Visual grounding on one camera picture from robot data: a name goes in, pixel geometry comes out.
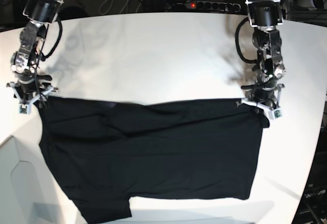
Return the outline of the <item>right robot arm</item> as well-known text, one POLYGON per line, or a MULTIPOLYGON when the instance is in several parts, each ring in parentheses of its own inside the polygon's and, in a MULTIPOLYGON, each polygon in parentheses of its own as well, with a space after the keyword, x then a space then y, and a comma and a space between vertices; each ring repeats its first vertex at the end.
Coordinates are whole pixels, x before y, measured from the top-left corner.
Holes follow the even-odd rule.
POLYGON ((49 58, 57 48, 62 37, 63 27, 58 12, 65 0, 28 0, 23 15, 28 23, 20 33, 20 47, 11 58, 11 70, 16 82, 7 83, 19 101, 19 113, 29 114, 32 105, 46 106, 46 100, 57 88, 51 84, 52 77, 38 74, 40 62, 49 58), (48 54, 43 53, 49 25, 57 22, 59 33, 48 54))

